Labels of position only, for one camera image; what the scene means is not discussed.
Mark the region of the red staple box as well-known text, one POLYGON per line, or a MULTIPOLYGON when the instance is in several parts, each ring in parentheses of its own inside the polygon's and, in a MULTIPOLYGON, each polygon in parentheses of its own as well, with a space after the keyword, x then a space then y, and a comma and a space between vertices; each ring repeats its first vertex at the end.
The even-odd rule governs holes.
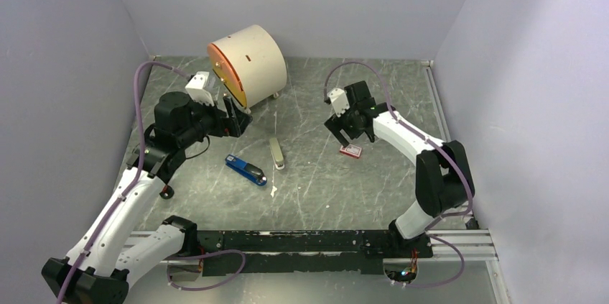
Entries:
POLYGON ((362 151, 363 150, 361 147, 354 144, 349 144, 346 147, 341 146, 339 149, 339 153, 347 155, 349 157, 353 157, 355 159, 359 159, 361 157, 362 151))

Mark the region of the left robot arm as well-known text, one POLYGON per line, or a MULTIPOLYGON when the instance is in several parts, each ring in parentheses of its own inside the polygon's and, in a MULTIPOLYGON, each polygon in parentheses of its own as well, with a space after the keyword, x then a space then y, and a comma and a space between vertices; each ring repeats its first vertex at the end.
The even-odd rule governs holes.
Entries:
POLYGON ((231 97, 223 101, 219 108, 179 91, 159 98, 154 122, 139 128, 139 146, 93 225, 63 258, 50 258, 42 268, 59 303, 122 303, 130 287, 163 259, 201 255, 196 224, 179 216, 163 220, 137 245, 125 249, 124 244, 154 198, 172 195, 170 180, 189 147, 245 132, 251 115, 231 97))

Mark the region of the beige olive stapler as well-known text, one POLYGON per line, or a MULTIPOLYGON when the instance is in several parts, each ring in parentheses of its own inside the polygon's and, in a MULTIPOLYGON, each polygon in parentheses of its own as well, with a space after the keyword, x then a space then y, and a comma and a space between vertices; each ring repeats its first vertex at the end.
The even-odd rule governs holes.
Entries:
POLYGON ((271 156, 274 160, 275 168, 278 170, 282 170, 285 166, 285 159, 278 139, 276 137, 270 138, 269 146, 271 150, 271 156))

